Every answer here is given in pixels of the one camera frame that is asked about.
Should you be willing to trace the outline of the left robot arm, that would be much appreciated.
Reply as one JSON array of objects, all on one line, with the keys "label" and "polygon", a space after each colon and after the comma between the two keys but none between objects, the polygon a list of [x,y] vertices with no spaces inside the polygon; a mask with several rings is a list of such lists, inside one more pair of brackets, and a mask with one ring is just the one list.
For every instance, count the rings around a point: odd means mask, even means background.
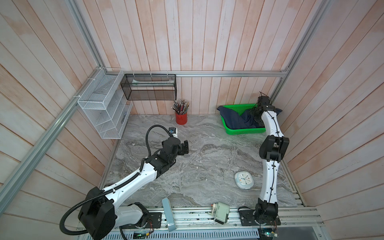
[{"label": "left robot arm", "polygon": [[188,141],[170,137],[129,176],[102,190],[97,187],[91,189],[78,215],[86,232],[94,240],[101,240],[115,227],[133,225],[145,228],[149,221],[148,210],[139,202],[126,208],[122,204],[141,187],[167,172],[176,163],[177,156],[188,152]]}]

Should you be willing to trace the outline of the green plastic basket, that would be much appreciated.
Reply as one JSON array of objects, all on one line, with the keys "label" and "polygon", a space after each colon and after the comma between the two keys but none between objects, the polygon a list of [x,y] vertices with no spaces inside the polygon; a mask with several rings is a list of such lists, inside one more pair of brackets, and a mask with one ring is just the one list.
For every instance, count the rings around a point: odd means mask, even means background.
[{"label": "green plastic basket", "polygon": [[[237,104],[237,105],[224,105],[224,107],[233,109],[240,115],[248,109],[252,109],[256,104]],[[225,131],[228,135],[243,135],[243,134],[259,134],[259,133],[264,133],[266,131],[265,127],[264,128],[252,128],[252,129],[239,129],[239,130],[232,130],[229,129],[226,126],[226,122],[224,119],[221,117],[223,126],[225,128]]]}]

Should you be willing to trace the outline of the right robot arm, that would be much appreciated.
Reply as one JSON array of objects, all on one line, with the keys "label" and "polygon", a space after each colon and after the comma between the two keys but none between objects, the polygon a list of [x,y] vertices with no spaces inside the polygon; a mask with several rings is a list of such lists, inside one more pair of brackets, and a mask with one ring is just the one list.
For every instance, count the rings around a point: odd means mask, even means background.
[{"label": "right robot arm", "polygon": [[278,170],[290,143],[280,129],[278,112],[279,109],[264,94],[258,97],[256,106],[251,110],[256,123],[263,125],[267,134],[259,149],[259,156],[263,159],[263,184],[254,212],[259,225],[274,222],[278,216]]}]

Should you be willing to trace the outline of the dark blue denim trousers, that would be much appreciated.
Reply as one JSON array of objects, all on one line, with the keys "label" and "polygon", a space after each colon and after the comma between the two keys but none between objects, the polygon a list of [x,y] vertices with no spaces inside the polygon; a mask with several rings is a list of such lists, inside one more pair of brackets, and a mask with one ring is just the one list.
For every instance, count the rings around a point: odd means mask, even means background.
[{"label": "dark blue denim trousers", "polygon": [[226,122],[226,126],[232,130],[264,128],[264,123],[256,123],[250,116],[250,109],[245,110],[241,115],[233,109],[219,106],[217,110]]}]

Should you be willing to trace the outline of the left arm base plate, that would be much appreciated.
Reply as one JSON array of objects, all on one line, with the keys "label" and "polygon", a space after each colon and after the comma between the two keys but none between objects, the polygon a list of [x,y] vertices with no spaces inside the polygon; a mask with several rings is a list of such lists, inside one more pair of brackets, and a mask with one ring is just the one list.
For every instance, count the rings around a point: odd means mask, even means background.
[{"label": "left arm base plate", "polygon": [[161,212],[150,212],[140,223],[132,225],[134,229],[159,229],[162,224]]}]

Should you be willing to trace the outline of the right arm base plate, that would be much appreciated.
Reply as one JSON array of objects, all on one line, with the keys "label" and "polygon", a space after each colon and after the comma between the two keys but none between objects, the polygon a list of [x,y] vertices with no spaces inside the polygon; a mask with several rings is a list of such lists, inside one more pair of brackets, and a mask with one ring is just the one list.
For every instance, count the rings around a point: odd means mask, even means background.
[{"label": "right arm base plate", "polygon": [[280,226],[281,220],[278,216],[274,217],[271,214],[249,208],[239,208],[238,214],[243,227],[249,226]]}]

